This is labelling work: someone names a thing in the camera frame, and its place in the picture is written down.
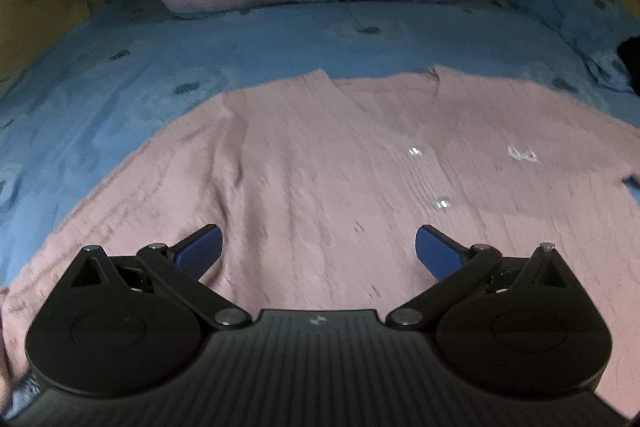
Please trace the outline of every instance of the pink sweater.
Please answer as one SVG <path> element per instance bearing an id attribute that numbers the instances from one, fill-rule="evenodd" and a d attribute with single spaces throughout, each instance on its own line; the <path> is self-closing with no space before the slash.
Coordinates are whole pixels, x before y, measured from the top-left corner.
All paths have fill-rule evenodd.
<path id="1" fill-rule="evenodd" d="M 0 397 L 28 364 L 30 322 L 82 245 L 131 255 L 205 223 L 225 234 L 203 282 L 263 307 L 375 308 L 434 283 L 414 253 L 430 223 L 528 257 L 541 241 L 614 338 L 598 389 L 640 408 L 640 133 L 535 84 L 436 68 L 332 82 L 322 71 L 220 94 L 127 158 L 0 294 Z M 438 208 L 446 199 L 450 206 Z"/>

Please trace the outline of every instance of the metal screw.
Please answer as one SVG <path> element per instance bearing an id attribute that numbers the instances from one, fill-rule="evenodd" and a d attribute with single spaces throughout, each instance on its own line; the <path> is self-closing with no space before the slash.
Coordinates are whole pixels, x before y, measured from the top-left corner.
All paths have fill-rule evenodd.
<path id="1" fill-rule="evenodd" d="M 389 319 L 399 326 L 415 326 L 423 318 L 422 314 L 413 308 L 400 308 L 399 310 L 393 310 L 389 315 Z"/>
<path id="2" fill-rule="evenodd" d="M 246 312 L 240 308 L 225 308 L 216 312 L 214 316 L 217 323 L 223 326 L 239 326 L 247 320 Z"/>

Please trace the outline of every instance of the black cloth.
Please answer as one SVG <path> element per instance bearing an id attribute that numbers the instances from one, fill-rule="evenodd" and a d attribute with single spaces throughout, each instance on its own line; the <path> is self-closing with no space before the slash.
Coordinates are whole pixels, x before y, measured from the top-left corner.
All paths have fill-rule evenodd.
<path id="1" fill-rule="evenodd" d="M 631 87 L 640 96 L 640 36 L 622 42 L 618 47 L 618 57 L 631 75 Z"/>

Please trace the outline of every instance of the ribbed black surface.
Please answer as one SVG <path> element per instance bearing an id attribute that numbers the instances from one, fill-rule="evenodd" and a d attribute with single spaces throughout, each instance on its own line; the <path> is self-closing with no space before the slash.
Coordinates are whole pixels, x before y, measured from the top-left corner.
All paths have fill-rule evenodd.
<path id="1" fill-rule="evenodd" d="M 450 374 L 423 336 L 376 314 L 266 311 L 256 325 L 213 335 L 170 383 L 92 401 L 45 393 L 10 425 L 30 427 L 617 427 L 589 393 L 508 400 Z"/>

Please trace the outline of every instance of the blue bedsheet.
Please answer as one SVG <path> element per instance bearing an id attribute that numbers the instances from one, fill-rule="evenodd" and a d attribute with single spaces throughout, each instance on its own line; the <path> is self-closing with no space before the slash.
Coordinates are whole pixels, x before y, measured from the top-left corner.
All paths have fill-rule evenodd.
<path id="1" fill-rule="evenodd" d="M 199 20 L 174 18 L 158 0 L 109 4 L 0 100 L 0 284 L 126 155 L 212 95 L 316 68 L 381 77 L 436 63 L 532 78 L 603 110 L 612 102 L 559 36 L 489 0 L 288 5 Z M 621 96 L 640 124 L 640 99 Z"/>

